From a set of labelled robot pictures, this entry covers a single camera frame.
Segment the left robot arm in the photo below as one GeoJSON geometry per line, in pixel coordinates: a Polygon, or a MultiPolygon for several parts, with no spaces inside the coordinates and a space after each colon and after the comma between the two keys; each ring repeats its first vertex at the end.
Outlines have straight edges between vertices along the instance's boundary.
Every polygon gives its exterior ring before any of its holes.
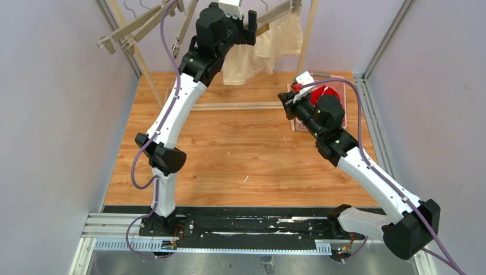
{"type": "Polygon", "coordinates": [[[187,159],[176,147],[180,131],[194,104],[221,71],[229,50],[234,45],[255,45],[257,13],[249,10],[244,16],[241,1],[212,2],[200,12],[195,29],[188,51],[175,69],[169,98],[153,125],[135,138],[140,148],[136,157],[148,157],[154,184],[151,211],[142,222],[161,236],[172,235],[176,227],[175,185],[187,159]]]}

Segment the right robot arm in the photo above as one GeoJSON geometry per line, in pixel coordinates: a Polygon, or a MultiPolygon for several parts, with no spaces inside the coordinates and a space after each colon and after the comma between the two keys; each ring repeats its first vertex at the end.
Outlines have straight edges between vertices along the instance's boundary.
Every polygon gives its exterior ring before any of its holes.
{"type": "Polygon", "coordinates": [[[322,95],[316,104],[309,96],[294,101],[295,92],[279,93],[288,119],[297,118],[316,139],[319,154],[355,179],[379,203],[383,214],[337,207],[329,216],[333,234],[358,233],[385,243],[398,258],[408,260],[438,233],[441,208],[407,191],[360,150],[358,141],[343,127],[345,111],[336,96],[322,95]]]}

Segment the cream underwear hanger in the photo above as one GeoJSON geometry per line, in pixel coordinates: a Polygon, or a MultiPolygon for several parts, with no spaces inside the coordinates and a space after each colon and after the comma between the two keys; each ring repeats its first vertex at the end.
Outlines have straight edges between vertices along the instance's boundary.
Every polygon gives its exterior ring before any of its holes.
{"type": "Polygon", "coordinates": [[[263,15],[257,16],[256,36],[274,29],[289,30],[292,35],[302,37],[299,17],[302,1],[284,1],[263,15]]]}

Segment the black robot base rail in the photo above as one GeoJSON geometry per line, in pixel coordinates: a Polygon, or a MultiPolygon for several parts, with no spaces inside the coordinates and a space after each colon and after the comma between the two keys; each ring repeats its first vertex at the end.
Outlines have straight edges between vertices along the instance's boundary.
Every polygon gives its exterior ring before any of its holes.
{"type": "Polygon", "coordinates": [[[168,220],[148,206],[106,206],[127,228],[122,243],[137,252],[349,256],[371,238],[340,233],[330,207],[178,206],[168,220]]]}

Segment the red underwear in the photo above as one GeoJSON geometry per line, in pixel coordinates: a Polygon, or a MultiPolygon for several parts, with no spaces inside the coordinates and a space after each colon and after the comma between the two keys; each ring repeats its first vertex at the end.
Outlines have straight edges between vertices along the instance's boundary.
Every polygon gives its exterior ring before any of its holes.
{"type": "Polygon", "coordinates": [[[311,91],[311,96],[310,96],[311,104],[315,106],[318,99],[324,95],[334,96],[342,103],[339,93],[334,88],[323,85],[311,91]]]}

